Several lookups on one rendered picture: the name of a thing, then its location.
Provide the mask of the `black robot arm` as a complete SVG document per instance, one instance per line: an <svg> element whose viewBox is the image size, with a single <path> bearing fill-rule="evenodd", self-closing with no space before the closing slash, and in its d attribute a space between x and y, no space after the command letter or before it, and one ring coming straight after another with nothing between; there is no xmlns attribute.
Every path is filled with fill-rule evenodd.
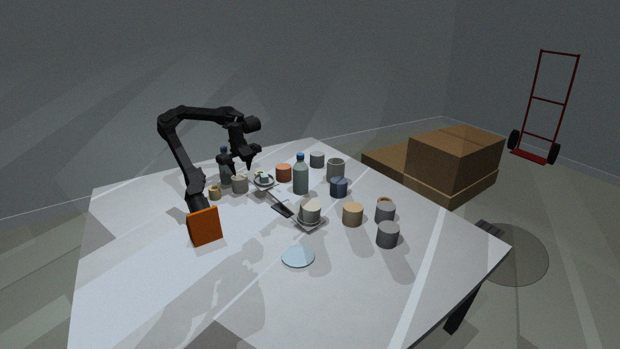
<svg viewBox="0 0 620 349"><path fill-rule="evenodd" d="M258 117L254 117L253 115L247 118L244 117L245 114L234 109L232 106L201 108L185 105L179 105L176 108L169 109L167 112L158 116L158 134L167 141L185 178L185 184L187 186L185 190L185 201L190 214L211 208L207 197L203 194L206 175L203 173L201 167L196 168L192 165L183 144L176 134L175 127L177 127L183 119L212 121L216 122L218 125L222 125L224 129L228 129L229 138L231 139L242 138L244 133L251 134L260 131L261 122ZM235 118L236 121L234 121ZM255 144L250 146L247 141L245 141L241 145L239 145L239 143L235 145L234 153L242 162L246 162L254 158L254 155L258 153L258 147L256 147Z"/></svg>

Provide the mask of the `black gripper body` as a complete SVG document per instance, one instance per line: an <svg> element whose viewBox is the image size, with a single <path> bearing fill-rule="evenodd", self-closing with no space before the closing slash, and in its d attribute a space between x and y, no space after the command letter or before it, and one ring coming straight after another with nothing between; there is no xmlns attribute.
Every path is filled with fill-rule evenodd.
<svg viewBox="0 0 620 349"><path fill-rule="evenodd" d="M244 136L241 137L241 138L236 138L236 139L229 138L229 143L230 143L230 147L231 147L230 152L232 152L232 153L229 153L229 154L221 153L221 154L217 155L216 156L216 163L218 163L221 166L229 165L230 163L232 163L233 162L232 158L237 157L235 155L235 146L236 146L236 144L242 145L245 141L246 141L246 139L244 138ZM261 146L259 144L257 144L257 143L250 143L248 145L250 145L250 146L251 145L256 145L257 153L262 152L262 148L261 148Z"/></svg>

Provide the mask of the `blue cylinder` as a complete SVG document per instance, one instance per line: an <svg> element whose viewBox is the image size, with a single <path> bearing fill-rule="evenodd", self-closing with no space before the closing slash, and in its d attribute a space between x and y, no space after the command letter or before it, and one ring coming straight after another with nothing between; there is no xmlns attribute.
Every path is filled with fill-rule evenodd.
<svg viewBox="0 0 620 349"><path fill-rule="evenodd" d="M330 179L330 196L335 199L343 199L347 196L348 180L341 176L335 176Z"/></svg>

